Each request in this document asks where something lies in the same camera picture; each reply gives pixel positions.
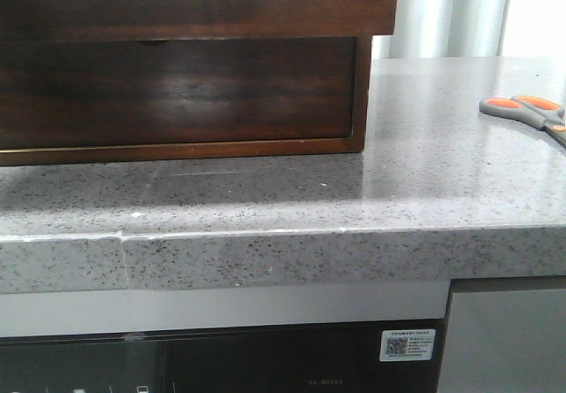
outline scissors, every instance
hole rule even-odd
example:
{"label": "scissors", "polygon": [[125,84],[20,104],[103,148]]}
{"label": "scissors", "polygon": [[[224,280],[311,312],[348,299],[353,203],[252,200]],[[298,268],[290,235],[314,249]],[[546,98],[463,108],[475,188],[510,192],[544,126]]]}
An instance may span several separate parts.
{"label": "scissors", "polygon": [[566,147],[564,109],[557,103],[537,96],[487,98],[479,103],[484,114],[522,121],[538,130],[546,130],[563,147]]}

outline wooden cabinet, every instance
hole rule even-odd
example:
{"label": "wooden cabinet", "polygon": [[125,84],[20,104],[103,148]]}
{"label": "wooden cabinet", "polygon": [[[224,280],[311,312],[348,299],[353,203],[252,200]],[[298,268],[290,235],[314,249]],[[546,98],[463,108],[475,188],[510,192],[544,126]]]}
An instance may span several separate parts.
{"label": "wooden cabinet", "polygon": [[396,0],[0,0],[0,164],[360,151]]}

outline countertop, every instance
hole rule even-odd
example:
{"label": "countertop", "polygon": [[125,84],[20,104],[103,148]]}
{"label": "countertop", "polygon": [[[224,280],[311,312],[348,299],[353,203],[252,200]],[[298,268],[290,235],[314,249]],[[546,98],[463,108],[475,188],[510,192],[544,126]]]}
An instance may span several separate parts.
{"label": "countertop", "polygon": [[362,154],[0,168],[0,292],[566,274],[566,59],[375,60]]}

